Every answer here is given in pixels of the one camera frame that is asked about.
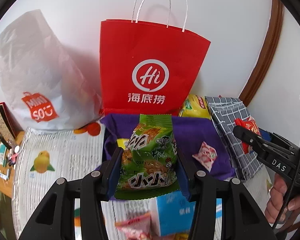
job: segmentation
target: printed fruit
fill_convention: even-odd
[[[33,166],[30,171],[37,171],[38,173],[55,171],[50,164],[50,154],[47,151],[39,152],[38,156],[34,159]]]
[[[86,131],[87,131],[87,128],[86,128],[86,126],[84,126],[82,128],[73,130],[73,133],[74,134],[81,134],[81,133],[85,133]]]
[[[34,162],[33,162],[34,169],[39,173],[46,172],[49,164],[50,164],[49,157],[47,157],[45,155],[41,155],[40,153],[39,153],[38,157],[36,157],[34,159]]]
[[[101,127],[97,122],[89,123],[86,127],[91,136],[97,136],[100,134]]]
[[[74,226],[75,226],[75,227],[80,227],[80,226],[81,226],[81,220],[80,220],[80,217],[75,217],[75,218],[74,218]]]

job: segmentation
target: paper bag handle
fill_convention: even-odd
[[[135,2],[134,2],[131,22],[133,22],[133,17],[134,17],[134,11],[136,9],[136,4],[137,4],[137,0],[135,0]],[[170,12],[171,12],[171,0],[169,0],[169,13],[168,13],[167,28],[169,27]]]
[[[137,18],[136,18],[136,23],[138,23],[138,19],[139,19],[139,13],[140,13],[140,10],[141,10],[141,7],[143,5],[145,0],[142,0],[141,4],[140,4],[140,7],[139,7],[139,10],[138,10],[138,13],[137,13]],[[186,21],[187,21],[187,17],[188,17],[188,0],[186,0],[186,17],[185,17],[185,21],[183,23],[183,27],[182,27],[182,32],[185,32],[185,28],[186,28]]]

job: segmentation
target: table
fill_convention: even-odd
[[[18,145],[21,144],[22,139],[25,135],[25,132],[19,132],[17,137],[16,137],[16,143]],[[3,174],[7,174],[7,170],[9,169],[9,166],[7,165],[7,167],[3,167],[0,164],[0,172]],[[10,173],[10,177],[7,181],[5,181],[4,179],[0,178],[0,191],[5,194],[6,196],[8,196],[9,198],[12,198],[12,186],[13,186],[13,179],[14,179],[14,168],[11,167],[11,173]]]

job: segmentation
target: human hand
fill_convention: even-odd
[[[265,210],[265,217],[269,223],[273,224],[280,208],[283,204],[283,196],[287,191],[287,185],[283,178],[279,174],[275,174],[274,176],[274,184],[272,189],[270,190],[270,199],[267,203],[267,207]],[[288,206],[284,209],[284,212],[280,218],[280,221],[284,221],[286,218],[285,213],[287,210],[296,210],[300,208],[300,195],[296,196],[292,200],[289,201]]]

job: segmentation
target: candy wrapper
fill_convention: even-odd
[[[127,221],[116,222],[114,225],[125,234],[127,240],[152,240],[150,223],[151,215],[146,213]]]
[[[179,188],[171,115],[140,115],[122,154],[116,199],[144,199]]]
[[[211,120],[206,100],[200,96],[192,94],[188,95],[186,101],[182,104],[179,116],[200,117]]]
[[[236,125],[240,125],[250,131],[253,131],[254,133],[256,133],[258,135],[261,135],[260,130],[256,124],[256,121],[252,117],[249,117],[248,121],[243,121],[240,118],[237,118],[237,119],[234,119],[234,122]],[[252,151],[252,147],[249,144],[244,143],[244,142],[242,142],[242,149],[245,154]]]
[[[209,172],[211,171],[212,164],[217,158],[216,150],[208,145],[206,142],[201,144],[201,148],[198,154],[192,155],[198,162],[201,163],[203,167],[205,167]]]

